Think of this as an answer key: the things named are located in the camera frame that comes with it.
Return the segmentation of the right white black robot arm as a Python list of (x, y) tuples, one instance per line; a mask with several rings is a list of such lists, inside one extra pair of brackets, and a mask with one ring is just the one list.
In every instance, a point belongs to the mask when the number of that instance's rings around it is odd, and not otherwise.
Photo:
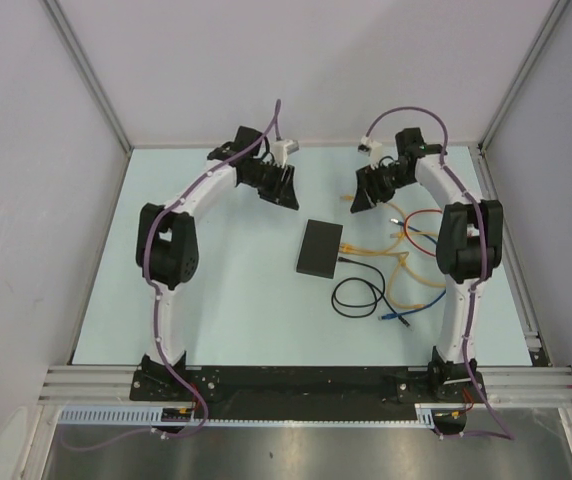
[(358, 151), (369, 157), (369, 164), (356, 171), (350, 211), (370, 210), (415, 183), (441, 210), (436, 262), (446, 278), (444, 316), (427, 378), (420, 384), (431, 398), (455, 402), (481, 383), (473, 338), (484, 282), (502, 260), (503, 207), (465, 186), (446, 164), (445, 146), (426, 143), (420, 129), (402, 130), (395, 142), (398, 157), (387, 163), (381, 143), (368, 135), (360, 140)]

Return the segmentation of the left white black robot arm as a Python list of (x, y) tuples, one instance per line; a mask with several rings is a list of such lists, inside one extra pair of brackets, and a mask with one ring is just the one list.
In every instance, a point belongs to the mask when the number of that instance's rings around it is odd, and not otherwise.
[(192, 387), (186, 376), (187, 342), (177, 313), (177, 298), (194, 277), (200, 254), (198, 221), (239, 185), (254, 188), (259, 197), (297, 210), (295, 169), (288, 157), (297, 141), (241, 126), (233, 140), (207, 155), (203, 172), (176, 198), (145, 204), (139, 215), (136, 264), (154, 293), (152, 343), (133, 376), (133, 401), (178, 400)]

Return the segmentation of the black network switch box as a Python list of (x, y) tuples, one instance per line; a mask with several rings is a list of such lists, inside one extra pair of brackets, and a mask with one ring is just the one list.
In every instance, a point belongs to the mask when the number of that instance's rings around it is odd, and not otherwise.
[(296, 272), (333, 279), (343, 226), (320, 220), (307, 221), (296, 263)]

